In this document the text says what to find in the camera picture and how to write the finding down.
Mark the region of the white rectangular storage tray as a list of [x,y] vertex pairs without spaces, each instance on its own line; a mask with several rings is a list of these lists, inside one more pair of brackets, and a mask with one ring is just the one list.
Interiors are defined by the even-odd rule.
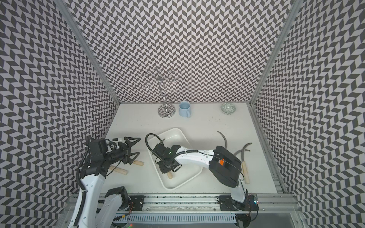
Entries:
[[[166,147],[171,147],[173,145],[180,145],[185,148],[191,149],[192,146],[179,128],[172,128],[158,135]],[[149,152],[151,161],[153,162],[155,171],[159,177],[162,186],[168,190],[176,190],[189,181],[193,180],[195,177],[201,174],[203,167],[195,164],[183,165],[177,172],[173,173],[173,178],[170,180],[167,174],[162,174],[156,161],[158,158]]]

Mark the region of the orange handle sickle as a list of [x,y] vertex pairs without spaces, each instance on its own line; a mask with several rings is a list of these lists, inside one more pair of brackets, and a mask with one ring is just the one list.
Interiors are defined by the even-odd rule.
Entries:
[[[227,142],[227,139],[226,139],[226,137],[224,136],[224,134],[223,133],[221,133],[220,131],[217,131],[222,137],[223,137],[223,140],[224,140],[224,148],[225,149],[227,149],[227,146],[228,146],[228,142]],[[224,159],[221,159],[220,161],[219,161],[219,164],[220,165],[224,165]]]

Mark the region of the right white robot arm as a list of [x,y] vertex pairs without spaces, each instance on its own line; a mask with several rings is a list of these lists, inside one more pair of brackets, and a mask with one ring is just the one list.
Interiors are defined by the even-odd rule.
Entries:
[[208,169],[223,185],[230,188],[231,211],[245,210],[247,191],[243,187],[244,175],[239,167],[240,161],[222,146],[214,150],[188,149],[180,145],[165,147],[158,143],[153,149],[148,146],[152,155],[159,159],[157,165],[162,173],[176,172],[183,165],[198,165]]

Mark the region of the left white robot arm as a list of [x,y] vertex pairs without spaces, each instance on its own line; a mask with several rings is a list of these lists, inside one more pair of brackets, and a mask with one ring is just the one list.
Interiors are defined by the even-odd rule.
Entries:
[[108,190],[101,209],[97,209],[99,197],[105,180],[113,164],[132,164],[140,155],[131,148],[140,141],[138,137],[124,137],[115,141],[91,138],[86,146],[86,153],[77,168],[76,181],[79,196],[73,215],[69,221],[70,228],[109,228],[118,220],[118,211],[124,211],[128,218],[133,209],[133,202],[124,186]]

